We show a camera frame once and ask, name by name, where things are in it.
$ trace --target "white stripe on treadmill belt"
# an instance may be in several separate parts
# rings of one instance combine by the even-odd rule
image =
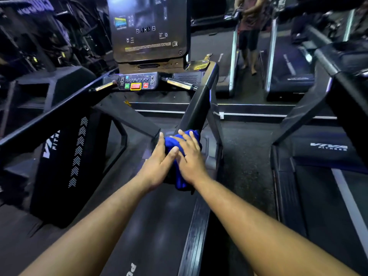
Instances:
[[[295,69],[294,67],[292,66],[292,64],[290,63],[288,57],[286,54],[284,54],[284,58],[285,58],[285,61],[286,61],[286,64],[287,64],[287,67],[289,68],[289,71],[292,75],[297,75],[297,73],[295,72]]]
[[[220,58],[218,59],[217,63],[219,63],[221,61],[221,58],[222,58],[223,55],[224,55],[223,53],[220,54]]]
[[[332,174],[335,177],[336,183],[338,184],[338,188],[340,189],[340,193],[343,197],[343,200],[349,212],[350,218],[352,219],[352,223],[355,227],[356,233],[358,234],[363,250],[366,253],[366,256],[368,258],[368,229],[367,229],[367,226],[354,200],[354,197],[352,196],[349,186],[346,183],[343,172],[336,168],[332,168],[331,170],[332,170]]]

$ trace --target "person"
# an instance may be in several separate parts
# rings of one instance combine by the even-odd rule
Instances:
[[[258,37],[263,23],[262,10],[267,0],[235,0],[235,9],[242,8],[242,20],[239,25],[239,49],[241,50],[244,65],[248,66],[250,54],[251,73],[257,74],[255,64],[258,59]]]
[[[248,204],[206,171],[195,136],[179,131],[166,156],[164,136],[138,174],[68,230],[21,276],[99,275],[140,199],[162,183],[174,159],[183,178],[200,193],[258,276],[357,275],[346,265]]]

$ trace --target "blue cloth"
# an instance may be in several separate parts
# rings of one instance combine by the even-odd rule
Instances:
[[[185,133],[187,135],[189,135],[190,131],[192,131],[194,133],[194,136],[195,136],[196,140],[198,141],[198,143],[200,145],[200,150],[202,150],[202,145],[200,143],[200,132],[199,131],[194,131],[194,130],[188,130]],[[178,137],[178,138],[183,139],[183,137],[180,134],[177,134],[175,136]],[[183,148],[180,146],[179,142],[176,139],[170,138],[170,137],[165,137],[165,147],[166,147],[166,152],[167,153],[169,153],[171,151],[171,149],[174,148],[175,146],[179,147],[180,152],[185,156]],[[174,161],[174,166],[175,166],[175,171],[176,171],[175,187],[180,191],[185,191],[185,190],[192,189],[191,185],[189,185],[184,180],[184,178],[182,177],[182,174],[180,173],[180,170],[179,170],[178,162],[176,160]]]

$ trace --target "left hand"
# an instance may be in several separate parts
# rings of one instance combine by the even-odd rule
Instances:
[[[145,161],[136,177],[148,190],[154,190],[165,179],[178,153],[179,148],[174,147],[167,156],[165,155],[165,138],[160,132],[159,141],[151,157]]]

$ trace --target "hand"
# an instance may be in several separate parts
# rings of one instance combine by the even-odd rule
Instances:
[[[154,190],[165,179],[178,152],[179,148],[174,147],[167,156],[165,155],[165,138],[163,133],[160,132],[159,141],[151,157],[145,161],[136,177],[143,182],[149,191]]]
[[[182,130],[179,130],[179,134],[183,136],[184,139],[177,138],[175,136],[171,137],[175,138],[179,142],[185,153],[185,157],[181,152],[179,152],[176,157],[180,173],[185,181],[196,187],[195,185],[197,182],[201,182],[209,178],[202,153],[200,152],[200,145],[192,131],[189,133],[190,136]]]

